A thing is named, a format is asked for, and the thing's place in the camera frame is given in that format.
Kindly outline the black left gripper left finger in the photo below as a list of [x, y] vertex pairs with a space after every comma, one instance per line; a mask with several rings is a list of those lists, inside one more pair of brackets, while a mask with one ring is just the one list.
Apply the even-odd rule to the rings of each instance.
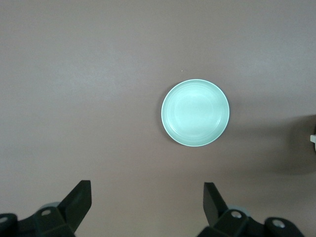
[[74, 237], [92, 205], [91, 181], [81, 180], [57, 206], [48, 205], [18, 220], [14, 213], [0, 215], [2, 237]]

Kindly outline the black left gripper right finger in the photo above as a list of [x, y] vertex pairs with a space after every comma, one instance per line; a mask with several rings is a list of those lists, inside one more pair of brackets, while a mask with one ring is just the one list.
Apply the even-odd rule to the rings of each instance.
[[200, 237], [302, 237], [302, 232], [292, 222], [269, 217], [263, 224], [243, 211], [228, 208], [214, 183], [204, 183], [203, 209], [208, 226]]

